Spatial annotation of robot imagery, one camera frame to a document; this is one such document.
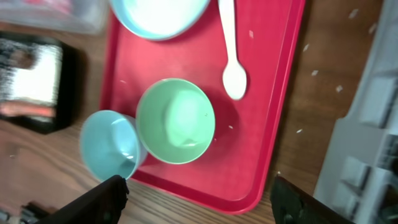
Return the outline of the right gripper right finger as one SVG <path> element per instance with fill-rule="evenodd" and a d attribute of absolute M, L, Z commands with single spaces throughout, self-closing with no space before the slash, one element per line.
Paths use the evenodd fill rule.
<path fill-rule="evenodd" d="M 280 175 L 274 178 L 270 201 L 276 224 L 353 224 Z"/>

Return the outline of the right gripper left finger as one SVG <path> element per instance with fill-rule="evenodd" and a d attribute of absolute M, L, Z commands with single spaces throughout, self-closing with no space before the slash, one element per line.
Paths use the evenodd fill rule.
<path fill-rule="evenodd" d="M 114 175 L 36 224 L 117 224 L 128 194 L 125 178 Z"/>

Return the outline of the light blue bowl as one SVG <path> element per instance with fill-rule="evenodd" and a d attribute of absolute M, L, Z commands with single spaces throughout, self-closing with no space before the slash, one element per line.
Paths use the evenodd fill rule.
<path fill-rule="evenodd" d="M 136 120 L 111 110 L 90 115 L 80 133 L 80 154 L 100 181 L 114 175 L 129 179 L 143 165 L 148 152 L 136 130 Z"/>

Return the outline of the green bowl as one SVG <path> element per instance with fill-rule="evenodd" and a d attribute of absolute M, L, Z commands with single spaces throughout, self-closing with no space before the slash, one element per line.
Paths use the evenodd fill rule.
<path fill-rule="evenodd" d="M 136 123 L 139 137 L 152 156 L 168 164 L 187 164 L 206 152 L 216 121 L 209 98 L 198 86 L 168 78 L 144 92 Z"/>

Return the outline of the orange carrot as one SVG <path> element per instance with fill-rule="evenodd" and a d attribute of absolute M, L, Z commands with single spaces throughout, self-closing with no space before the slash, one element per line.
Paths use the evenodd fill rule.
<path fill-rule="evenodd" d="M 5 101 L 1 103 L 1 114 L 9 117 L 16 116 L 42 116 L 47 118 L 55 117 L 53 107 L 37 105 L 25 101 Z"/>

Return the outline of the white rice pile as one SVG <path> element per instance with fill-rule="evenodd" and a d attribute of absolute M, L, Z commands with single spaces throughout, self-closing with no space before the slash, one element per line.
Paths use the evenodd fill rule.
<path fill-rule="evenodd" d="M 34 58 L 29 68 L 17 68 L 11 53 L 26 50 Z M 49 44 L 1 45 L 1 101 L 27 101 L 44 106 L 56 105 L 63 50 Z"/>

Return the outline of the brown food scrap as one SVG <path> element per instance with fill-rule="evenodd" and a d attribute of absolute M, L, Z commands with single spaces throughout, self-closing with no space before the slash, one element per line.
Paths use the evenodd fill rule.
<path fill-rule="evenodd" d="M 12 67 L 30 69 L 35 63 L 35 56 L 26 50 L 14 50 L 8 59 Z"/>

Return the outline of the red snack wrapper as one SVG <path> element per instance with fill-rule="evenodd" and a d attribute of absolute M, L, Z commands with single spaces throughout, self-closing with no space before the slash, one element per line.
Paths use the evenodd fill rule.
<path fill-rule="evenodd" d="M 70 13 L 73 9 L 71 0 L 23 0 L 32 6 L 51 8 L 62 13 Z"/>

